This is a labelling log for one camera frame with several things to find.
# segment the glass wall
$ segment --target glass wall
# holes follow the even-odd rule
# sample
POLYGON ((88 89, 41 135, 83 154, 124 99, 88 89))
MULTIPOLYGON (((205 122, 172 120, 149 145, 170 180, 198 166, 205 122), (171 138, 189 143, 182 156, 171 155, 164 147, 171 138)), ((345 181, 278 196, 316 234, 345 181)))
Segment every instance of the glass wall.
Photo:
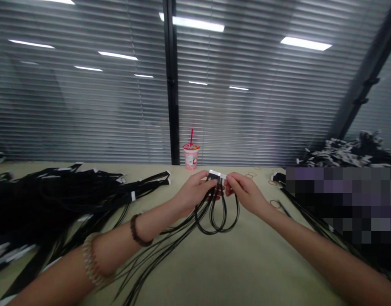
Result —
POLYGON ((162 0, 0 0, 0 151, 171 163, 162 0))
POLYGON ((181 145, 194 128, 200 164, 295 164, 324 144, 390 6, 177 0, 178 17, 204 22, 176 21, 181 145))
POLYGON ((391 53, 379 78, 380 82, 371 88, 367 96, 369 101, 361 106, 346 139, 356 138, 362 130, 380 130, 380 137, 384 139, 383 146, 391 149, 391 53))

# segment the cup lid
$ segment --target cup lid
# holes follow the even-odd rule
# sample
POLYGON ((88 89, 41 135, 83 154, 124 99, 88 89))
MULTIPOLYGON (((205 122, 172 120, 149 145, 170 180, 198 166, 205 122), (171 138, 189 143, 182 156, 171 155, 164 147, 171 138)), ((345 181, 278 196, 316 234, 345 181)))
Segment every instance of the cup lid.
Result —
POLYGON ((198 144, 185 144, 183 146, 183 149, 186 149, 186 150, 198 150, 200 148, 200 146, 198 144))

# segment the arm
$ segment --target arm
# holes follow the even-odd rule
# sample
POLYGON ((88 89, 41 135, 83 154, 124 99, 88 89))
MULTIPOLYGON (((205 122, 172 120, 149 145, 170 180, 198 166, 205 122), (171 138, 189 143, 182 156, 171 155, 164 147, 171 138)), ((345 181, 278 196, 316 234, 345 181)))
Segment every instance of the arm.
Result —
MULTIPOLYGON (((151 241, 166 227, 194 210, 207 191, 217 185, 217 180, 201 180, 207 175, 207 171, 194 174, 173 199, 140 215, 136 220, 138 236, 151 241)), ((130 222, 93 241, 93 254, 104 276, 115 273, 140 248, 132 238, 130 222)), ((42 273, 9 305, 74 305, 94 288, 84 267, 79 247, 42 273)))
POLYGON ((275 210, 253 180, 231 173, 226 194, 288 241, 350 304, 391 305, 391 282, 347 251, 275 210))

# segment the pile of black cables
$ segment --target pile of black cables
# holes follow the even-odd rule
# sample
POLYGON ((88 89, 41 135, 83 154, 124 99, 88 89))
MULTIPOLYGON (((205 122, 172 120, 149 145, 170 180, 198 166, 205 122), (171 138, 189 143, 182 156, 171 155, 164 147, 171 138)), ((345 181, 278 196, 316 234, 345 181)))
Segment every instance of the pile of black cables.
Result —
POLYGON ((121 224, 132 201, 170 184, 168 171, 126 184, 121 173, 78 171, 80 166, 47 168, 17 180, 10 173, 0 174, 0 271, 39 247, 3 298, 33 281, 47 259, 54 262, 92 232, 100 232, 119 208, 123 211, 114 227, 121 224), (68 238, 71 225, 83 216, 68 238))
POLYGON ((227 233, 234 228, 238 221, 240 211, 238 198, 235 195, 235 220, 232 222, 231 225, 225 227, 227 223, 227 205, 224 196, 221 197, 223 215, 221 224, 217 225, 214 207, 216 204, 218 192, 223 192, 223 179, 220 176, 211 173, 207 177, 207 180, 210 179, 217 179, 217 186, 211 188, 206 193, 204 199, 200 202, 200 204, 196 206, 195 210, 177 226, 168 228, 163 231, 161 233, 160 240, 155 241, 150 247, 144 249, 141 253, 133 256, 128 261, 127 265, 123 269, 118 271, 114 281, 123 279, 123 282, 115 296, 115 299, 117 299, 119 295, 124 291, 125 287, 129 284, 133 277, 139 273, 136 281, 130 289, 129 295, 124 302, 124 305, 133 305, 137 300, 139 292, 150 273, 196 228, 199 228, 199 230, 206 235, 227 233), (209 214, 210 224, 213 230, 207 230, 200 224, 200 221, 206 214, 209 214))

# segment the table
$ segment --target table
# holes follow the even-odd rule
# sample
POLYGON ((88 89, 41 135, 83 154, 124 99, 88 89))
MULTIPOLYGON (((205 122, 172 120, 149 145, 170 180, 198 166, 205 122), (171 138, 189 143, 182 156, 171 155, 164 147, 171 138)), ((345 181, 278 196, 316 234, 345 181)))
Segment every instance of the table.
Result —
MULTIPOLYGON (((72 163, 21 162, 0 165, 0 173, 11 171, 15 178, 48 167, 67 167, 72 163)), ((83 164, 81 170, 97 168, 124 173, 127 182, 144 179, 169 170, 170 186, 132 203, 125 218, 149 210, 172 198, 194 172, 185 166, 138 164, 83 164)), ((198 167, 228 174, 250 174, 265 198, 279 200, 289 214, 312 229, 300 212, 277 186, 268 183, 282 168, 198 167)), ((228 221, 235 218, 235 199, 227 199, 228 221)), ((118 212, 105 226, 110 230, 118 212)), ((30 252, 0 272, 0 297, 35 254, 30 252)), ((81 305, 110 305, 117 292, 117 281, 100 292, 88 295, 81 305)), ((113 303, 122 305, 129 293, 113 303)), ((136 305, 344 305, 329 284, 276 231, 241 207, 235 228, 225 234, 207 236, 194 230, 147 278, 136 305)))

